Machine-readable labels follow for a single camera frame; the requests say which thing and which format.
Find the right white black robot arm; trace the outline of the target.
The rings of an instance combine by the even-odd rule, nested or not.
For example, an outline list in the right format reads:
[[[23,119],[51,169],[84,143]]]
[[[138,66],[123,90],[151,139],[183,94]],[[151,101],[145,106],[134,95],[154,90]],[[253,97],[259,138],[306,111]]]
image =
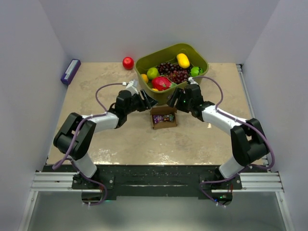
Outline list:
[[[226,189],[233,175],[270,152],[257,119],[244,120],[220,111],[216,104],[204,101],[197,84],[187,85],[184,89],[176,88],[167,105],[191,113],[200,121],[210,123],[230,135],[232,157],[218,168],[218,174],[214,177],[214,183],[220,189]]]

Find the purple candy bar wrapper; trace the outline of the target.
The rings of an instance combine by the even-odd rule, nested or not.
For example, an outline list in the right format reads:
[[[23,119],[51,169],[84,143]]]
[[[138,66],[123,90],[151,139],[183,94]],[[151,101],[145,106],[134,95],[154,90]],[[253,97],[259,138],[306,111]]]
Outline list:
[[[160,122],[173,122],[174,120],[173,114],[167,114],[167,115],[153,115],[153,122],[154,124],[158,124]]]

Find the brown cardboard paper box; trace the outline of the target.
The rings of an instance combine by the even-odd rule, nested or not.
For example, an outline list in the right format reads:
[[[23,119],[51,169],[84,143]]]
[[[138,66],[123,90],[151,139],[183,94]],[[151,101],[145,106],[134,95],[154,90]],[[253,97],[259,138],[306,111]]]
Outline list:
[[[173,128],[176,127],[177,109],[169,106],[153,107],[150,110],[153,129]]]

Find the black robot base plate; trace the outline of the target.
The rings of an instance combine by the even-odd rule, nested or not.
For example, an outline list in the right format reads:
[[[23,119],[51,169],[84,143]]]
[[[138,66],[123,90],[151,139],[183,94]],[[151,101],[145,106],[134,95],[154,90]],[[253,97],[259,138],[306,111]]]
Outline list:
[[[120,196],[197,197],[208,199],[221,190],[214,201],[227,205],[232,193],[242,189],[239,175],[223,180],[218,166],[98,165],[93,177],[84,178],[71,165],[57,170],[45,166],[42,173],[55,183],[67,181],[69,189],[80,190],[84,203],[116,200]]]

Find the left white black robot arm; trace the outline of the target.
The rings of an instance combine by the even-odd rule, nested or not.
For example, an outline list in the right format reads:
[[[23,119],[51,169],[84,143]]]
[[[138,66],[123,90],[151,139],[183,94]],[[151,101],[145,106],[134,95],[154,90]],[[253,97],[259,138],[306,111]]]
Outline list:
[[[93,135],[104,130],[117,129],[127,121],[130,113],[143,112],[157,104],[158,101],[144,90],[122,90],[118,93],[115,103],[103,114],[81,116],[70,113],[53,140],[53,145],[64,154],[64,158],[52,168],[56,170],[69,159],[84,175],[83,184],[89,189],[96,188],[100,183],[100,177],[96,174],[97,166],[88,154]]]

